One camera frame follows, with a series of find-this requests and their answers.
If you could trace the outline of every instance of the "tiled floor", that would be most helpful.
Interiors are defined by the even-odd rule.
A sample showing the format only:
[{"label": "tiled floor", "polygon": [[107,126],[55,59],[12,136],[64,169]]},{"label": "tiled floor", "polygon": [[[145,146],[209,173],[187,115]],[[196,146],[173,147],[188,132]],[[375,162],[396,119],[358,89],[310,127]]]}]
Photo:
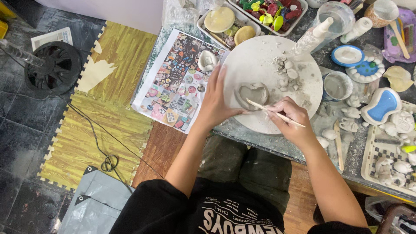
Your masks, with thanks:
[{"label": "tiled floor", "polygon": [[[70,27],[83,62],[104,20],[40,7],[36,30],[10,20],[6,39],[32,51],[30,38]],[[68,100],[70,93],[64,95]],[[66,103],[39,98],[24,83],[23,68],[0,52],[0,231],[7,234],[56,233],[72,192],[39,180],[36,174]]]}]

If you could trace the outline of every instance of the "newspaper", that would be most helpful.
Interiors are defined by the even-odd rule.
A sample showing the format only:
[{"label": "newspaper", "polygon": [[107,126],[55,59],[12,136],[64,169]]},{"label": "newspaper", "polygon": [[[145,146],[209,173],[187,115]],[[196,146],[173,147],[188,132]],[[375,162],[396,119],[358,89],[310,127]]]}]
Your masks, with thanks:
[{"label": "newspaper", "polygon": [[39,46],[43,44],[57,41],[66,42],[70,45],[73,45],[71,30],[69,27],[32,38],[32,49],[35,51]]},{"label": "newspaper", "polygon": [[221,62],[229,52],[173,29],[133,101],[132,108],[162,124],[189,133],[198,116],[211,72],[198,67],[208,50]]}]

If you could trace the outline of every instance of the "black t-shirt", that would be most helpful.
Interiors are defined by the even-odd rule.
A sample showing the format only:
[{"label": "black t-shirt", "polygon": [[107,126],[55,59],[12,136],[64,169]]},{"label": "black t-shirt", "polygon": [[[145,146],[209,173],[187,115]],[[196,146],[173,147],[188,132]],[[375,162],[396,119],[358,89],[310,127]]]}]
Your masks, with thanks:
[{"label": "black t-shirt", "polygon": [[[111,234],[220,233],[282,234],[275,206],[238,183],[197,178],[190,198],[170,183],[154,179],[138,185]],[[308,234],[371,234],[340,222],[313,226]]]}]

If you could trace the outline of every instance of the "white round board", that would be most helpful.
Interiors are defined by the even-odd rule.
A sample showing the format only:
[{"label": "white round board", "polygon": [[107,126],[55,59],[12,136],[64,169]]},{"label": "white round board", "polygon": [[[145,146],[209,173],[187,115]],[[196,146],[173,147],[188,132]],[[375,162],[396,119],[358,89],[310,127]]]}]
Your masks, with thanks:
[{"label": "white round board", "polygon": [[[309,54],[302,56],[301,61],[293,61],[295,69],[299,73],[302,83],[300,89],[293,88],[287,92],[279,90],[279,79],[286,76],[278,74],[276,57],[285,57],[283,51],[289,51],[295,42],[278,36],[259,36],[244,41],[238,45],[226,58],[224,65],[227,66],[227,76],[224,81],[224,100],[231,108],[241,108],[237,102],[234,90],[241,83],[265,84],[269,90],[269,100],[266,105],[276,103],[285,96],[291,97],[299,106],[307,109],[309,118],[318,110],[322,100],[323,84],[322,75],[318,64]],[[304,64],[306,68],[299,70],[298,65]],[[280,130],[267,117],[262,110],[257,110],[248,115],[237,115],[234,117],[247,128],[263,134],[280,134]]]}]

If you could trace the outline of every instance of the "checkered tray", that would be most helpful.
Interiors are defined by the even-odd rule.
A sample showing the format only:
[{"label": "checkered tray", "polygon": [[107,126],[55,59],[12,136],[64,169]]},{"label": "checkered tray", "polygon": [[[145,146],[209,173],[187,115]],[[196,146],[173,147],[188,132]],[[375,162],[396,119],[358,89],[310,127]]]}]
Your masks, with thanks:
[{"label": "checkered tray", "polygon": [[[406,111],[413,111],[416,112],[416,105],[402,101],[402,110]],[[409,134],[410,139],[416,139],[416,132],[412,131]],[[363,157],[363,163],[361,167],[361,176],[368,181],[371,181],[373,183],[380,184],[378,175],[376,175],[376,162],[382,158],[390,158],[394,160],[395,162],[397,160],[402,160],[409,162],[409,159],[407,158],[407,153],[401,152],[400,154],[396,153],[396,145],[392,144],[385,144],[385,143],[379,143],[374,142],[375,139],[394,139],[393,137],[387,135],[382,129],[380,129],[378,126],[370,125],[368,136],[367,136],[367,142],[366,147],[364,151],[364,157]],[[416,182],[416,178],[413,177],[412,172],[409,172],[406,174],[406,185],[404,187],[399,187],[399,180],[397,179],[394,183],[389,185],[389,188],[401,191],[403,193],[409,194],[411,196],[416,196],[416,192],[413,192],[407,188],[408,184],[411,182]]]}]

